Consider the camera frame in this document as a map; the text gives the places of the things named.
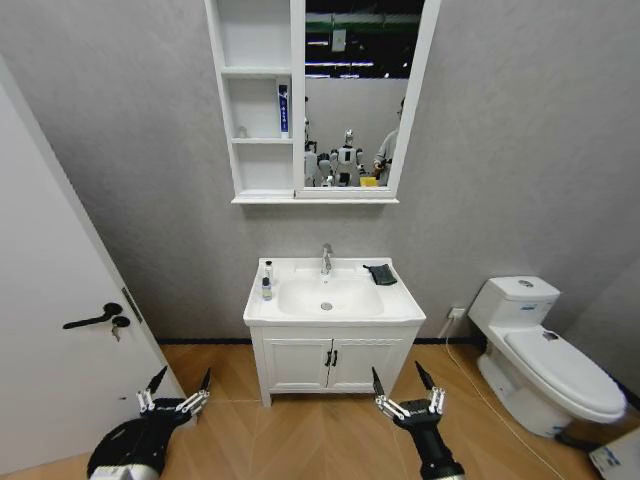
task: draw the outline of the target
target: door lock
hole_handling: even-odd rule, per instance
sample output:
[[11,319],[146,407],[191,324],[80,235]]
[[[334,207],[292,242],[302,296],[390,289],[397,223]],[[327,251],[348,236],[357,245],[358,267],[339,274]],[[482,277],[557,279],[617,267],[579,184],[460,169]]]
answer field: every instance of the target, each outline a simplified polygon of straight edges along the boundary
[[113,335],[119,342],[120,334],[118,333],[118,329],[131,325],[131,320],[129,320],[127,317],[115,317],[113,320],[111,320],[111,324],[113,325],[111,327],[111,335]]

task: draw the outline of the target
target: cable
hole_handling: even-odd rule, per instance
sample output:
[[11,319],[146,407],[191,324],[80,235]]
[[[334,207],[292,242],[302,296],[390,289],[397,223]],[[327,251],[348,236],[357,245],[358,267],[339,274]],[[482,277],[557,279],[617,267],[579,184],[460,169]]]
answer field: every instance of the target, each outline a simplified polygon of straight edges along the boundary
[[529,446],[529,444],[527,442],[525,442],[522,437],[520,437],[520,435],[518,435],[518,433],[511,427],[511,425],[509,425],[507,423],[507,421],[504,419],[504,417],[502,415],[500,415],[500,413],[498,413],[498,411],[494,408],[493,405],[491,405],[491,403],[489,403],[489,400],[487,400],[487,398],[482,394],[482,392],[480,391],[480,389],[478,388],[478,386],[475,384],[475,382],[473,381],[473,379],[471,378],[471,376],[467,373],[467,371],[462,368],[462,365],[460,365],[460,363],[458,363],[458,361],[455,359],[455,357],[453,356],[453,354],[451,353],[451,350],[449,349],[449,335],[448,335],[448,330],[451,327],[451,325],[453,324],[453,318],[449,319],[449,324],[447,325],[447,327],[444,330],[444,332],[447,332],[447,336],[445,338],[444,341],[444,346],[447,350],[447,354],[449,355],[449,358],[451,358],[451,360],[453,360],[453,363],[456,364],[456,366],[458,367],[458,369],[464,374],[465,377],[467,377],[467,380],[469,380],[469,383],[471,383],[471,385],[473,386],[473,388],[475,389],[476,393],[480,396],[480,398],[484,401],[484,403],[487,404],[487,406],[491,409],[491,411],[496,415],[496,417],[498,417],[500,419],[500,421],[504,424],[505,427],[507,427],[507,430],[509,430],[512,435],[514,437],[516,437],[518,439],[518,441],[525,446],[525,448],[527,450],[529,450],[529,452],[531,452],[531,454],[536,457],[538,460],[540,460],[545,467],[547,467],[549,470],[551,470],[553,472],[553,474],[558,477],[560,480],[566,480],[561,474],[560,472],[558,472],[555,468],[553,468],[551,466],[551,464],[549,462],[547,462],[544,458],[542,458],[542,456],[540,454],[538,454],[538,452],[536,452],[532,447]]

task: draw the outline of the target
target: cabinet door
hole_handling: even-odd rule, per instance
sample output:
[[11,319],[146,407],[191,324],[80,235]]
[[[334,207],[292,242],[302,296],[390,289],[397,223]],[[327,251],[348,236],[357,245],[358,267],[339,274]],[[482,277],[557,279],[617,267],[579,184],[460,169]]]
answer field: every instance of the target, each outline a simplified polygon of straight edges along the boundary
[[271,392],[319,391],[327,387],[330,338],[264,339]]
[[385,392],[391,392],[402,368],[400,339],[335,339],[327,388],[332,391],[373,392],[371,367]]

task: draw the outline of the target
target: baseboard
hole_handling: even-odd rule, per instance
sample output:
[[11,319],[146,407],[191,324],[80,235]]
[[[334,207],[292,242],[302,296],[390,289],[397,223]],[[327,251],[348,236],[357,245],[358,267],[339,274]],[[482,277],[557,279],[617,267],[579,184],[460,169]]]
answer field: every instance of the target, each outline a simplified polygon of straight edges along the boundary
[[[156,338],[160,345],[251,345],[250,338]],[[416,338],[415,345],[444,345],[444,338]],[[451,345],[481,345],[476,337],[453,337]]]
[[620,390],[622,390],[624,396],[627,397],[627,402],[629,403],[629,405],[631,405],[636,410],[640,410],[640,397],[629,390],[623,383],[616,380],[613,375],[609,376],[613,379],[614,382],[618,384],[618,387],[620,388]]
[[[444,345],[447,343],[446,338],[416,338],[413,341],[414,345]],[[452,337],[449,338],[450,345],[475,345],[477,347],[482,347],[484,342],[482,339],[477,337]]]
[[160,345],[251,345],[250,338],[156,338]]

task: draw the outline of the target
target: yellow object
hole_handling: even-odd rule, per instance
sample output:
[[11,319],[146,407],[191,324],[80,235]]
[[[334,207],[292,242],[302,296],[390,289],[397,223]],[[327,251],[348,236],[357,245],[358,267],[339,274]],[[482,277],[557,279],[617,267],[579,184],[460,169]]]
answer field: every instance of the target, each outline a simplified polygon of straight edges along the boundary
[[376,177],[360,177],[361,187],[377,187],[378,179]]

